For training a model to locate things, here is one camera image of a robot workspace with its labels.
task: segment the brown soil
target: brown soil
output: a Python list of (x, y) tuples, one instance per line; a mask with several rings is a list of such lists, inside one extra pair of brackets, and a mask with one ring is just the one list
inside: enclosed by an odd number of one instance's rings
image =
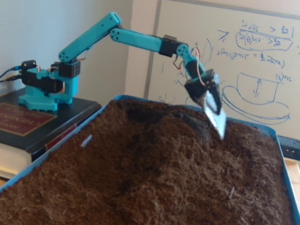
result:
[(255, 128), (228, 122), (221, 142), (201, 113), (112, 101), (0, 195), (0, 224), (293, 225), (282, 171)]

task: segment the white wall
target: white wall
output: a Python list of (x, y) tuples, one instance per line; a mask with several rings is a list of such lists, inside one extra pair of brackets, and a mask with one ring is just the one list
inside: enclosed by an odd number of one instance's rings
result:
[[(0, 74), (31, 59), (49, 68), (65, 46), (111, 11), (130, 28), (132, 0), (1, 0)], [(106, 104), (123, 94), (127, 56), (128, 47), (109, 38), (95, 45), (82, 63), (78, 97)], [(20, 81), (1, 83), (0, 95), (21, 87)]]
[[(206, 2), (300, 15), (299, 0), (207, 0)], [(131, 29), (153, 34), (157, 4), (158, 0), (134, 0)], [(127, 95), (144, 97), (149, 59), (148, 51), (129, 48), (125, 86)]]

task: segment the whiteboard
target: whiteboard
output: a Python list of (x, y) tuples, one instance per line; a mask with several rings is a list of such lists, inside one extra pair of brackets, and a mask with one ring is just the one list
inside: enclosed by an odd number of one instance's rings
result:
[[(198, 46), (206, 70), (220, 76), (229, 117), (300, 139), (300, 20), (203, 2), (161, 1), (156, 35)], [(146, 98), (194, 105), (175, 57), (153, 54)]]

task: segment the handwritten equation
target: handwritten equation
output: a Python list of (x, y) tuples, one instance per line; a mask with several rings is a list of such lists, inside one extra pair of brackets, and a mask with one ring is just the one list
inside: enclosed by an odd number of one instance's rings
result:
[(241, 29), (243, 30), (253, 30), (256, 32), (272, 33), (273, 35), (284, 35), (285, 38), (293, 38), (294, 36), (294, 27), (287, 26), (270, 26), (270, 27), (261, 27), (259, 24), (248, 23), (245, 20), (242, 20)]
[(217, 56), (223, 56), (227, 57), (231, 60), (248, 60), (257, 58), (257, 60), (264, 61), (270, 64), (278, 65), (281, 69), (285, 67), (285, 61), (281, 59), (275, 59), (270, 55), (264, 56), (263, 53), (260, 54), (260, 57), (258, 57), (259, 54), (248, 54), (248, 53), (241, 53), (241, 52), (229, 52), (226, 49), (222, 48), (220, 51), (217, 52)]
[(293, 45), (293, 41), (290, 38), (242, 29), (237, 32), (235, 41), (239, 48), (248, 51), (280, 50), (286, 52)]

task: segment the teal robotic arm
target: teal robotic arm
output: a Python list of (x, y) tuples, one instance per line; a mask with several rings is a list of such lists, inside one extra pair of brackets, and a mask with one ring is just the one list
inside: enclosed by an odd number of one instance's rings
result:
[(20, 104), (36, 110), (57, 110), (59, 103), (72, 103), (78, 92), (78, 75), (81, 61), (77, 59), (103, 38), (110, 38), (119, 43), (142, 48), (161, 55), (181, 57), (189, 80), (185, 88), (192, 100), (200, 105), (221, 138), (224, 137), (226, 116), (222, 110), (219, 93), (219, 78), (214, 71), (205, 71), (199, 58), (193, 56), (186, 43), (174, 37), (156, 37), (145, 35), (121, 27), (122, 20), (116, 13), (109, 13), (80, 37), (59, 53), (59, 62), (48, 70), (41, 70), (36, 62), (23, 62), (21, 75), (26, 85), (26, 94), (20, 97)]
[(186, 43), (177, 41), (174, 37), (164, 38), (145, 35), (132, 30), (121, 28), (122, 20), (116, 13), (109, 13), (79, 38), (69, 44), (59, 53), (59, 59), (63, 63), (77, 63), (77, 57), (89, 50), (96, 42), (106, 36), (110, 36), (115, 42), (142, 48), (152, 52), (172, 57), (174, 54), (183, 59), (183, 65), (190, 80), (185, 87), (191, 98), (199, 105), (208, 90), (215, 101), (214, 112), (219, 115), (222, 104), (219, 94), (219, 79), (213, 70), (205, 71), (198, 58), (193, 56)]

